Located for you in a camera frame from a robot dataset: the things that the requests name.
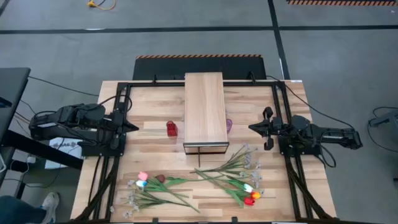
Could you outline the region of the red glass vase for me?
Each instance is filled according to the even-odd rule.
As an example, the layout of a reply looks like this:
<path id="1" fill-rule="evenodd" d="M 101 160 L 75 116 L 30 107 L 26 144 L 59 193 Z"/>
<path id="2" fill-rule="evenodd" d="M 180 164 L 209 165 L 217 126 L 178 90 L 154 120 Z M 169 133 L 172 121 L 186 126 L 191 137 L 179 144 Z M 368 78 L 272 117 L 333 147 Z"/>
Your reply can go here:
<path id="1" fill-rule="evenodd" d="M 168 121 L 166 124 L 168 137 L 178 136 L 178 127 L 173 121 Z"/>

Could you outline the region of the red artificial tulip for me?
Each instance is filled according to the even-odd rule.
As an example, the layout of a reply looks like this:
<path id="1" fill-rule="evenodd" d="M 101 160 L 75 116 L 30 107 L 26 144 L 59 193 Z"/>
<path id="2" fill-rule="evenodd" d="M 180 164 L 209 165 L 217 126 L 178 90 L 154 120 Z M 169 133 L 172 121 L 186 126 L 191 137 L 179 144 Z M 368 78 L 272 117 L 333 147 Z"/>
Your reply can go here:
<path id="1" fill-rule="evenodd" d="M 255 199 L 252 196 L 254 189 L 249 184 L 238 184 L 236 189 L 224 188 L 224 191 L 230 195 L 241 208 L 245 205 L 253 206 L 255 204 Z"/>

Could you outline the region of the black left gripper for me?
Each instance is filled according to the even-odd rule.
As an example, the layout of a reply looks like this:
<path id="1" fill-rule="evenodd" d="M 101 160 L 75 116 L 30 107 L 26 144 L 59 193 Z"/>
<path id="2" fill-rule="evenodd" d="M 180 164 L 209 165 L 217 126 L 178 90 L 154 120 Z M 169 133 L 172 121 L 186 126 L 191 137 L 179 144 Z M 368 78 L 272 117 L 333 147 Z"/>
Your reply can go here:
<path id="1" fill-rule="evenodd" d="M 126 133 L 138 131 L 139 128 L 125 119 L 120 111 L 113 111 L 108 118 L 108 140 L 110 149 L 123 149 L 126 141 Z"/>

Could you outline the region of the person's shoe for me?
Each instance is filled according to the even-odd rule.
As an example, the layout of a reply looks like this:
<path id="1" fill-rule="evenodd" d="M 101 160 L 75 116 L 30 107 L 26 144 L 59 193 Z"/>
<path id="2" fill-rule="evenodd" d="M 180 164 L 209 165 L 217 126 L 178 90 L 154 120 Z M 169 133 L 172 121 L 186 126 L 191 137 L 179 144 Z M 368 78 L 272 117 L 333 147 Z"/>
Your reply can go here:
<path id="1" fill-rule="evenodd" d="M 56 209 L 59 205 L 60 197 L 56 192 L 50 192 L 43 201 L 41 209 L 45 210 L 45 216 L 41 224 L 54 224 L 56 221 Z"/>

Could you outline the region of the blue white artificial tulip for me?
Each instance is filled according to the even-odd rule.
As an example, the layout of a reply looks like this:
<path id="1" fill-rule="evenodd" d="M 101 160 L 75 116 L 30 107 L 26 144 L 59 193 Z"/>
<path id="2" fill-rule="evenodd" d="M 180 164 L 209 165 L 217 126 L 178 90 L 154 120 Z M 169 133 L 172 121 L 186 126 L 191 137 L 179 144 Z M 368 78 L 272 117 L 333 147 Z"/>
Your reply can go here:
<path id="1" fill-rule="evenodd" d="M 186 196 L 186 195 L 173 193 L 163 183 L 159 182 L 158 180 L 152 180 L 152 179 L 137 180 L 137 181 L 135 181 L 135 185 L 142 191 L 146 191 L 146 192 L 166 192 L 166 193 L 170 193 L 174 196 L 188 198 L 188 196 Z"/>

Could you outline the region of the person's leg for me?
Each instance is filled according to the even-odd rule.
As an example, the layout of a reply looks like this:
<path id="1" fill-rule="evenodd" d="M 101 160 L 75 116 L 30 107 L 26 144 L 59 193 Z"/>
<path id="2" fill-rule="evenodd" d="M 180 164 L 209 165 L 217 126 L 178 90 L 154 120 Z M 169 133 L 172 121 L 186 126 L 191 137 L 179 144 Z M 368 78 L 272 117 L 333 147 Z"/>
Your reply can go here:
<path id="1" fill-rule="evenodd" d="M 0 224 L 39 224 L 47 211 L 25 203 L 15 197 L 0 196 Z"/>

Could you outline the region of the maroon artificial tulip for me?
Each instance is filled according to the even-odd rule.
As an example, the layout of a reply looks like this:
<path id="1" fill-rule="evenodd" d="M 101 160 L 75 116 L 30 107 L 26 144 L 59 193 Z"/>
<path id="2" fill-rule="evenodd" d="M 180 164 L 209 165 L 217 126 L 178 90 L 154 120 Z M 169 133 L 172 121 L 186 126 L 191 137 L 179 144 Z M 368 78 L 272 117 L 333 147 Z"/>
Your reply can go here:
<path id="1" fill-rule="evenodd" d="M 170 187 L 173 185 L 179 185 L 183 184 L 186 182 L 200 182 L 204 180 L 215 180 L 223 177 L 222 175 L 216 176 L 216 177 L 208 177 L 204 179 L 184 179 L 184 178 L 177 178 L 177 177 L 166 177 L 164 175 L 158 175 L 155 178 L 162 184 L 164 184 L 166 187 Z"/>

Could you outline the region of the black floor mat hazard edge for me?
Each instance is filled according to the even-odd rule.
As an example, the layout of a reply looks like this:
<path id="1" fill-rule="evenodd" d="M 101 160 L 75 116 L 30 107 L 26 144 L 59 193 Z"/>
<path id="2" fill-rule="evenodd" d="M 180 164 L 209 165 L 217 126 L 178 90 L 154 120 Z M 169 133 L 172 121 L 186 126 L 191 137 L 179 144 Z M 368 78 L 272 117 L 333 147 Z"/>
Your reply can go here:
<path id="1" fill-rule="evenodd" d="M 187 73 L 220 72 L 225 80 L 265 80 L 259 54 L 139 55 L 133 80 L 183 80 Z"/>

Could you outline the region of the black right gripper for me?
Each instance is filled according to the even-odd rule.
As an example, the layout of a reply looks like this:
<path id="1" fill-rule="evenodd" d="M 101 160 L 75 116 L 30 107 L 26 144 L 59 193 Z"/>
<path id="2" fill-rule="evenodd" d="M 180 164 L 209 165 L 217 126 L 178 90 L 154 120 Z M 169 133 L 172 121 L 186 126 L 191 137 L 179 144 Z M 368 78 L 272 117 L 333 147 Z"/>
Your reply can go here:
<path id="1" fill-rule="evenodd" d="M 274 140 L 271 138 L 272 135 L 279 135 L 280 129 L 282 127 L 282 121 L 280 117 L 272 118 L 273 110 L 271 107 L 266 107 L 263 111 L 264 120 L 256 123 L 250 124 L 249 129 L 263 135 L 266 138 L 264 143 L 264 149 L 270 151 L 274 147 Z"/>

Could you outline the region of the black desk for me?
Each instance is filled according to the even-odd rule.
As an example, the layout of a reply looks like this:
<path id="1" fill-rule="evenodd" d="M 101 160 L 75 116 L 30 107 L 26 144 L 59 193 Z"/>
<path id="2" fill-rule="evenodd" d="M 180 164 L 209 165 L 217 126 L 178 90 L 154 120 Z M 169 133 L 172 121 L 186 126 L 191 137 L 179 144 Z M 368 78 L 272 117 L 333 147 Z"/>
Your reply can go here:
<path id="1" fill-rule="evenodd" d="M 9 126 L 27 86 L 29 68 L 0 68 L 0 187 L 6 180 L 15 150 L 47 159 L 53 148 L 11 131 Z"/>

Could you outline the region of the wooden shelf with black frame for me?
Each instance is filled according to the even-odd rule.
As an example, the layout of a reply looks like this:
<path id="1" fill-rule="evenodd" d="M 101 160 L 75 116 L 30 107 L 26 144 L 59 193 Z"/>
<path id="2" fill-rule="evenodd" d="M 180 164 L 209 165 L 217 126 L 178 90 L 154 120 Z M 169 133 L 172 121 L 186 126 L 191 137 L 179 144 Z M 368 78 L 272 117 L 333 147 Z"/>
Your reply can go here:
<path id="1" fill-rule="evenodd" d="M 185 74 L 183 148 L 187 155 L 224 154 L 229 146 L 223 74 Z"/>

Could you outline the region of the white printed paper sheet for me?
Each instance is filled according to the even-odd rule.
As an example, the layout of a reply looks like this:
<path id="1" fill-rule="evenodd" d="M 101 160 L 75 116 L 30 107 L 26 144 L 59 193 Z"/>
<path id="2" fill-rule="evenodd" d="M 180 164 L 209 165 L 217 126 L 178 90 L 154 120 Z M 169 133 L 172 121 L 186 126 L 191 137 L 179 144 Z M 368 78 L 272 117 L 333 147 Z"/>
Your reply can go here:
<path id="1" fill-rule="evenodd" d="M 74 168 L 81 170 L 83 165 L 81 140 L 71 138 L 53 138 L 49 146 L 53 151 L 45 161 L 46 169 Z"/>

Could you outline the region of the pink artificial tulip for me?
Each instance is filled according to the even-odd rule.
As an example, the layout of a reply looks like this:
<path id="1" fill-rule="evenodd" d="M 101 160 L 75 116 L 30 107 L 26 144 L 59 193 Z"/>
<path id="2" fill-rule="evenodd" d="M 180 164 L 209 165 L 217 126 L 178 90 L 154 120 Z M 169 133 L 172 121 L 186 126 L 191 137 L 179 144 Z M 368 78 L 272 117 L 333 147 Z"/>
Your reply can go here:
<path id="1" fill-rule="evenodd" d="M 142 188 L 146 192 L 165 192 L 168 194 L 173 195 L 175 198 L 179 199 L 181 203 L 185 206 L 188 206 L 197 213 L 200 211 L 196 209 L 194 206 L 190 205 L 185 199 L 183 199 L 183 195 L 179 195 L 171 190 L 169 190 L 159 179 L 156 177 L 154 179 L 151 179 L 149 175 L 146 172 L 140 172 L 138 174 L 138 179 L 143 181 Z"/>

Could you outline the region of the orange yellow artificial tulip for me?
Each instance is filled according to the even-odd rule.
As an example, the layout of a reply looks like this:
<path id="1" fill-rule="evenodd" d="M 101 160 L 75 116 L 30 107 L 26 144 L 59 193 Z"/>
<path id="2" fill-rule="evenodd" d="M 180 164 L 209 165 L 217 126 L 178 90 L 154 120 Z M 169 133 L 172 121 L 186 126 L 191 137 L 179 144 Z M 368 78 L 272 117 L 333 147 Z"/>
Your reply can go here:
<path id="1" fill-rule="evenodd" d="M 226 187 L 227 187 L 227 188 L 230 188 L 230 189 L 233 189 L 233 187 L 230 186 L 230 185 L 226 185 Z M 254 193 L 252 193 L 252 196 L 254 197 L 255 200 L 256 200 L 256 199 L 259 199 L 259 198 L 261 197 L 261 193 L 255 191 L 255 189 L 254 189 Z"/>

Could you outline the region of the orange black hazard tape strip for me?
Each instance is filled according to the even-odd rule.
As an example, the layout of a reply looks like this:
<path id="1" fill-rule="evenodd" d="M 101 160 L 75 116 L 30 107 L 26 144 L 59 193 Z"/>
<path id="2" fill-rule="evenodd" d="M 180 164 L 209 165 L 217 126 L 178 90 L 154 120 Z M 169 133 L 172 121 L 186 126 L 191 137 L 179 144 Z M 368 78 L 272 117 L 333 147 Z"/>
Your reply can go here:
<path id="1" fill-rule="evenodd" d="M 287 4 L 303 6 L 398 6 L 398 0 L 287 0 Z"/>

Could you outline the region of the black aluminium table frame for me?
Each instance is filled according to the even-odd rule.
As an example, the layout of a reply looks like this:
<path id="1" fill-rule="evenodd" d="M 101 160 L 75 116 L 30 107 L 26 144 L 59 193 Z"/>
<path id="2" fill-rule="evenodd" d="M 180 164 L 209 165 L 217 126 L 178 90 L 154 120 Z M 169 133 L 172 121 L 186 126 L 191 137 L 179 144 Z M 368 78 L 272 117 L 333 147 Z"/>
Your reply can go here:
<path id="1" fill-rule="evenodd" d="M 96 157 L 84 160 L 78 189 L 73 204 L 73 224 L 147 223 L 154 218 L 161 223 L 219 223 L 230 222 L 236 217 L 239 222 L 288 222 L 295 219 L 294 207 L 298 206 L 302 217 L 306 215 L 303 195 L 290 193 L 285 160 L 278 147 L 270 151 L 263 148 L 264 140 L 249 125 L 262 119 L 262 111 L 270 106 L 274 113 L 287 113 L 310 117 L 305 89 L 296 80 L 227 80 L 224 83 L 225 105 L 228 117 L 233 120 L 229 133 L 230 142 L 224 154 L 200 154 L 201 169 L 210 169 L 226 162 L 243 144 L 257 148 L 255 160 L 261 163 L 263 179 L 260 188 L 264 195 L 253 206 L 241 208 L 223 189 L 208 181 L 186 182 L 171 189 L 187 195 L 192 208 L 176 205 L 161 205 L 135 213 L 132 218 L 123 218 L 122 209 L 110 214 L 108 208 L 115 201 L 115 191 L 123 183 L 135 179 L 140 171 L 150 176 L 159 174 L 184 179 L 201 179 L 193 173 L 198 167 L 198 155 L 186 155 L 184 139 L 185 90 L 181 80 L 163 80 L 157 83 L 132 81 L 132 109 L 128 120 L 139 127 L 128 133 L 124 155 L 119 160 L 119 169 L 114 189 L 107 189 L 114 199 L 102 199 L 98 216 L 90 215 L 78 220 L 87 206 L 88 199 L 96 193 L 103 161 Z M 178 127 L 177 137 L 168 137 L 166 124 L 173 121 Z"/>

